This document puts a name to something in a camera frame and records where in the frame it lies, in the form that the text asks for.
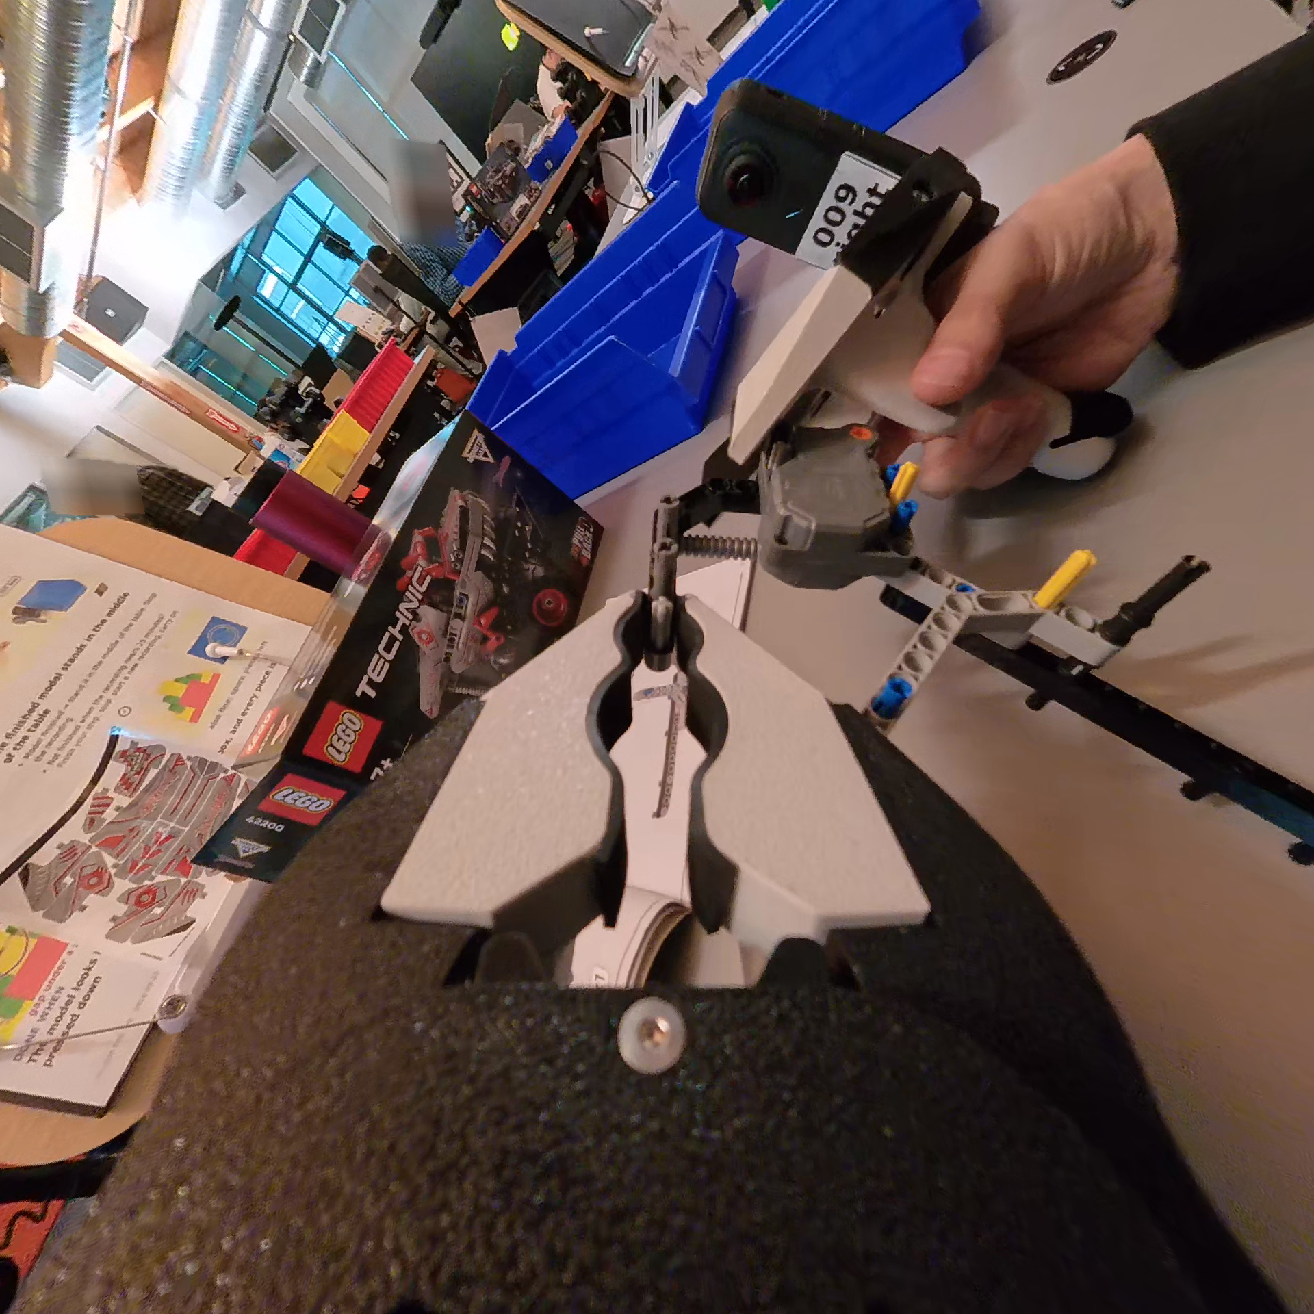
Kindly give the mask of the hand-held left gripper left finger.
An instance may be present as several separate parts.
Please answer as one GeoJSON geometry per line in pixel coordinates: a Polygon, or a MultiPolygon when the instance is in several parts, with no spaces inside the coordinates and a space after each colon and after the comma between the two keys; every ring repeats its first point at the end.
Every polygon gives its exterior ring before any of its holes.
{"type": "Polygon", "coordinates": [[[382,896],[440,925],[616,921],[629,863],[631,594],[485,696],[382,896]]]}

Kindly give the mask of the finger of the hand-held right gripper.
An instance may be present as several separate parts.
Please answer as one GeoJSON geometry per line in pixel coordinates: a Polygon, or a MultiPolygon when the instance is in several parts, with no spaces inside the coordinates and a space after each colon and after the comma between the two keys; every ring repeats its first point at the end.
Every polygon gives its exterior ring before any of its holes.
{"type": "Polygon", "coordinates": [[[731,461],[745,466],[759,451],[853,329],[862,329],[865,342],[843,353],[842,384],[854,384],[854,395],[881,417],[911,430],[922,426],[922,403],[911,389],[922,356],[922,268],[873,289],[861,273],[831,267],[740,381],[731,414],[731,461]]]}

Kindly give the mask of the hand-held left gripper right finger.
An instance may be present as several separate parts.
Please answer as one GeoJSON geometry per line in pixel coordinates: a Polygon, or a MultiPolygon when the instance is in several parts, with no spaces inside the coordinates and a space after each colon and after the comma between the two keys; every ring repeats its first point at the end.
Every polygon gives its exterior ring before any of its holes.
{"type": "Polygon", "coordinates": [[[687,606],[687,868],[707,932],[825,943],[920,925],[929,899],[831,703],[704,602],[687,606]]]}

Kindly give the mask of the grey and black brick model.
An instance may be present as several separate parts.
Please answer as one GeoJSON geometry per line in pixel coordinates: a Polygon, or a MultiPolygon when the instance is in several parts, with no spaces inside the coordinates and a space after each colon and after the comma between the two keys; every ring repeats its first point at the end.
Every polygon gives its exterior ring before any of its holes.
{"type": "Polygon", "coordinates": [[[1092,552],[1073,552],[1037,588],[981,586],[918,553],[915,466],[881,464],[873,445],[873,431],[857,423],[781,423],[751,475],[709,478],[662,498],[652,517],[652,591],[673,591],[681,555],[748,559],[809,589],[881,580],[881,603],[917,628],[865,703],[879,733],[896,727],[958,647],[1023,686],[1033,711],[1056,703],[1108,731],[1178,772],[1186,799],[1223,799],[1281,830],[1289,860],[1311,866],[1311,788],[1098,675],[1208,573],[1206,559],[1184,555],[1108,617],[1069,602],[1095,564],[1092,552]]]}

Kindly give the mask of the person's right forearm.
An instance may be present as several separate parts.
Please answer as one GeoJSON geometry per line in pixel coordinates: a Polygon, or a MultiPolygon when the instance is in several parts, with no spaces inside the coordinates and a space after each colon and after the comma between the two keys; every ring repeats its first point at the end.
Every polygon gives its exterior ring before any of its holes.
{"type": "Polygon", "coordinates": [[[1159,344],[1195,369],[1313,317],[1313,34],[1128,131],[1177,215],[1177,298],[1159,344]]]}

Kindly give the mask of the black round desk grommet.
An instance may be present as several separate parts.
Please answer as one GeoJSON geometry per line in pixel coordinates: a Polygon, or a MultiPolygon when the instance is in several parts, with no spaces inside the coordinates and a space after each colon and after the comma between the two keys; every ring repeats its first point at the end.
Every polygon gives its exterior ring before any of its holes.
{"type": "Polygon", "coordinates": [[[1106,28],[1083,39],[1050,68],[1045,74],[1045,82],[1048,85],[1058,85],[1083,73],[1111,49],[1117,37],[1119,32],[1115,28],[1106,28]]]}

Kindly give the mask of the grey desk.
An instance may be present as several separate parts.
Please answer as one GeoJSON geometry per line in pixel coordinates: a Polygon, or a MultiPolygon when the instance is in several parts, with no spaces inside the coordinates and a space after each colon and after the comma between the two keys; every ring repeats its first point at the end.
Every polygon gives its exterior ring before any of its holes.
{"type": "MultiPolygon", "coordinates": [[[[1136,592],[1195,550],[1212,572],[1173,602],[1111,680],[1311,785],[1311,326],[1184,372],[1150,350],[1130,451],[1086,489],[1012,489],[929,509],[936,558],[1012,580],[1062,533],[1105,561],[1086,597],[1136,592]]],[[[616,1054],[620,993],[444,988],[463,933],[372,918],[385,863],[433,791],[430,738],[402,778],[315,841],[224,961],[155,1112],[205,1112],[171,1159],[189,1226],[216,1235],[185,1307],[385,1309],[444,1270],[421,1309],[493,1309],[513,1281],[579,1274],[602,1309],[729,1277],[748,1221],[739,1182],[773,1198],[764,1226],[835,1245],[857,1204],[821,1182],[840,1116],[868,1141],[906,1091],[975,1115],[965,1079],[895,1069],[895,1022],[928,1005],[839,990],[804,1002],[709,990],[681,1065],[637,1076],[616,1054]],[[487,1265],[488,1277],[473,1265],[487,1265]]],[[[1019,858],[1100,979],[1209,1205],[1289,1310],[1311,1310],[1311,866],[1278,830],[961,650],[915,700],[878,783],[920,860],[956,889],[1019,858]]]]}

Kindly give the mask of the person's right hand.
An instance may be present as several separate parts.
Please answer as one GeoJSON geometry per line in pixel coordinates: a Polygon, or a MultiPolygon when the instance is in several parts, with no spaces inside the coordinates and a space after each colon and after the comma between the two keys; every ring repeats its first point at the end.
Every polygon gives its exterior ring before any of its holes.
{"type": "Polygon", "coordinates": [[[1009,362],[1058,390],[1103,390],[1169,320],[1178,218],[1153,143],[1130,135],[1047,186],[931,286],[920,401],[964,401],[1009,362]]]}

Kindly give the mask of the blue plastic bin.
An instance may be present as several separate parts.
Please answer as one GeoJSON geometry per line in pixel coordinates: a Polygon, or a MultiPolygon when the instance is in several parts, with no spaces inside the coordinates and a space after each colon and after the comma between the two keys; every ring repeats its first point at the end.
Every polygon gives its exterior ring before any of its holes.
{"type": "Polygon", "coordinates": [[[967,65],[976,1],[779,3],[684,106],[649,189],[695,186],[720,95],[751,78],[876,129],[893,126],[967,65]]]}
{"type": "Polygon", "coordinates": [[[552,356],[584,347],[713,237],[734,247],[745,240],[701,212],[696,182],[668,184],[520,328],[513,359],[526,364],[537,350],[552,356]]]}

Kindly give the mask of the black toy set box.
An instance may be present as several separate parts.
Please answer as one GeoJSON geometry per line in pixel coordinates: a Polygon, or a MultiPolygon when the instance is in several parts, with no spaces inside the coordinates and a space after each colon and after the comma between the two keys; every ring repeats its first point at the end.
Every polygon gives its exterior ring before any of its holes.
{"type": "Polygon", "coordinates": [[[193,860],[274,882],[440,719],[570,631],[602,525],[468,412],[407,458],[377,536],[244,746],[252,788],[193,860]]]}

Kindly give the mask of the blue bin with square tag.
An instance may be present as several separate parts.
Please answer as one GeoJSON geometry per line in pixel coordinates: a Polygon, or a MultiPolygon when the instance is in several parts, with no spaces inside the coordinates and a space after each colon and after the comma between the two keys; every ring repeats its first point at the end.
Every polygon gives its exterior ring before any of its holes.
{"type": "Polygon", "coordinates": [[[487,367],[468,408],[577,497],[696,436],[726,361],[739,248],[715,234],[643,292],[609,287],[487,367]]]}

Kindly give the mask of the dark monitor screen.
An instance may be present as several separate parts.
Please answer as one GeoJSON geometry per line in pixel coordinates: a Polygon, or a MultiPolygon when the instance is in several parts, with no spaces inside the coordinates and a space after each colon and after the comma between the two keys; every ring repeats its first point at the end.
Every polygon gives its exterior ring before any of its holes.
{"type": "Polygon", "coordinates": [[[513,26],[493,1],[435,1],[410,74],[419,95],[479,157],[501,114],[537,92],[541,42],[513,26]]]}

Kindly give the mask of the maroon cylindrical cup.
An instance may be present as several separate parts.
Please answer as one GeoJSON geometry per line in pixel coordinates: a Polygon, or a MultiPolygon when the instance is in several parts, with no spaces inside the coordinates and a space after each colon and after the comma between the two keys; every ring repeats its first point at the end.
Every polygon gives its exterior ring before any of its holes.
{"type": "Polygon", "coordinates": [[[294,470],[272,486],[252,525],[343,578],[354,577],[379,533],[357,508],[294,470]]]}

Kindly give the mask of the yellow plastic bin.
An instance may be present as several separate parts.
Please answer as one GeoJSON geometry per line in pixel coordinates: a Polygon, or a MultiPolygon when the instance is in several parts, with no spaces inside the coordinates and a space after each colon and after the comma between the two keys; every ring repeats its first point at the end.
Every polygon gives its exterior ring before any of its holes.
{"type": "Polygon", "coordinates": [[[340,408],[301,461],[297,475],[340,500],[351,498],[360,483],[358,477],[351,478],[351,470],[382,416],[382,411],[355,416],[344,406],[340,408]]]}

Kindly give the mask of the red plastic bin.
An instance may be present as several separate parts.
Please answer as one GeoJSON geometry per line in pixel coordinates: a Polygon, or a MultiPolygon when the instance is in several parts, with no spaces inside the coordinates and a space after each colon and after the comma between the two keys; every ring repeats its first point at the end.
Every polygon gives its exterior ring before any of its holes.
{"type": "Polygon", "coordinates": [[[368,436],[404,387],[415,362],[397,340],[388,339],[341,398],[322,434],[327,437],[330,430],[346,425],[349,433],[360,430],[368,436]]]}

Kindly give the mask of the black box speaker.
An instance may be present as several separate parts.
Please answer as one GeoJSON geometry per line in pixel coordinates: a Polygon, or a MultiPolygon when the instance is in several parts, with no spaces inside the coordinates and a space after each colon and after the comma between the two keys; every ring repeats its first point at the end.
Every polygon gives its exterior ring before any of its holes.
{"type": "Polygon", "coordinates": [[[103,273],[88,281],[77,314],[105,337],[125,345],[144,328],[149,306],[103,273]]]}

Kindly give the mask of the silver ventilation duct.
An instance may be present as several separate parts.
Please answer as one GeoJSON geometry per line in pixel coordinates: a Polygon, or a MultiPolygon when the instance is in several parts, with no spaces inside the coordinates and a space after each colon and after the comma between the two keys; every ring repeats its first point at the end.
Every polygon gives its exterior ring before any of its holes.
{"type": "Polygon", "coordinates": [[[92,245],[111,1],[3,1],[3,320],[56,337],[92,245]]]}
{"type": "Polygon", "coordinates": [[[185,214],[236,189],[299,13],[297,1],[182,1],[143,182],[144,203],[185,214]]]}

